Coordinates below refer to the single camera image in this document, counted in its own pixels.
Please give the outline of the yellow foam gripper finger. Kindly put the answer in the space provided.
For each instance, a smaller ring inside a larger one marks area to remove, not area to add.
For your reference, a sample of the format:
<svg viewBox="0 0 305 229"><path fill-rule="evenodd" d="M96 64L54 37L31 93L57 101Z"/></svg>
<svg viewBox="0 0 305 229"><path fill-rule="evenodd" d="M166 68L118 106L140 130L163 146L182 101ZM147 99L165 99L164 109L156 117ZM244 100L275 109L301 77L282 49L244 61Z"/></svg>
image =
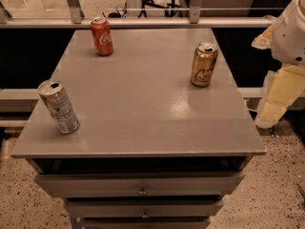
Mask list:
<svg viewBox="0 0 305 229"><path fill-rule="evenodd" d="M274 30L274 25L268 27L263 33L254 39L252 46L256 49L266 50L271 47L272 34Z"/></svg>
<svg viewBox="0 0 305 229"><path fill-rule="evenodd" d="M265 94L258 103L254 123L268 129L278 123L287 109L305 92L305 67L283 64L276 73L268 73Z"/></svg>

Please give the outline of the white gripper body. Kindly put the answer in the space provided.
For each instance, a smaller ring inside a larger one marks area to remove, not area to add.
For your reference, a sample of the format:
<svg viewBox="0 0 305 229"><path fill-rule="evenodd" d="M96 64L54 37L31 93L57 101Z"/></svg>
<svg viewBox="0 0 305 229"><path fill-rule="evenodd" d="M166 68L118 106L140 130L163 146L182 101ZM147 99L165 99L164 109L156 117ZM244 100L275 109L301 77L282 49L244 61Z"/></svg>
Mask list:
<svg viewBox="0 0 305 229"><path fill-rule="evenodd" d="M276 19L271 51L282 63L305 64L305 0L292 0Z"/></svg>

